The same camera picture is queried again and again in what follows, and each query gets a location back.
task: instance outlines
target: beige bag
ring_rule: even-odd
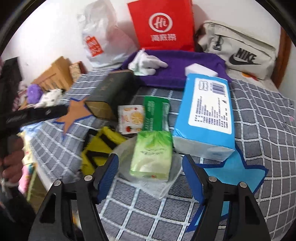
[[[276,59],[275,47],[254,34],[222,22],[205,21],[203,27],[206,34],[198,43],[206,53],[217,54],[230,69],[259,79],[271,76]]]

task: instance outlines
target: nike logo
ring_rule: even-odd
[[[233,65],[260,65],[260,64],[255,64],[253,62],[245,62],[245,61],[235,60],[234,59],[234,54],[230,56],[229,63],[231,63]]]

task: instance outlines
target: green packet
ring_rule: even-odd
[[[143,131],[169,131],[168,112],[170,101],[168,99],[146,96],[144,107],[145,122]]]
[[[141,131],[131,161],[130,174],[139,178],[168,181],[173,139],[169,131]]]

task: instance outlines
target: blue tissue package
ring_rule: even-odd
[[[224,161],[234,152],[234,119],[227,80],[188,75],[173,142],[178,152],[216,161]]]

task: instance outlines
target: snack packet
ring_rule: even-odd
[[[168,112],[170,101],[165,98],[146,96],[144,99],[145,123],[143,131],[169,131]]]
[[[141,131],[131,162],[134,177],[168,181],[172,164],[173,139],[169,131]]]
[[[123,135],[139,133],[143,128],[145,109],[142,105],[121,105],[118,107],[119,132]]]

